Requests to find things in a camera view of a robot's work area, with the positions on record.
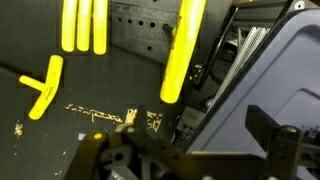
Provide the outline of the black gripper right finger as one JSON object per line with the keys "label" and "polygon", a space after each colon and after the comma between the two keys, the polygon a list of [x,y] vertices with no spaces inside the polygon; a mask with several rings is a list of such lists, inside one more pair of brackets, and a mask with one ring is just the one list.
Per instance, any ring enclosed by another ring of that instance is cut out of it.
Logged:
{"label": "black gripper right finger", "polygon": [[318,129],[303,131],[293,125],[280,125],[257,105],[247,107],[245,127],[266,153],[260,178],[300,180],[300,166],[320,178]]}

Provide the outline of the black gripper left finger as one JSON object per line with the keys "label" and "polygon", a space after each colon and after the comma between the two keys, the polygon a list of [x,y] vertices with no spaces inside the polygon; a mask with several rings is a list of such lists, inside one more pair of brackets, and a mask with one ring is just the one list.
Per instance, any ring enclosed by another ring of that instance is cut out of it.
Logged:
{"label": "black gripper left finger", "polygon": [[185,154],[133,124],[121,124],[112,135],[84,136],[63,180],[110,180],[120,168],[130,180],[257,180],[264,163],[252,154]]}

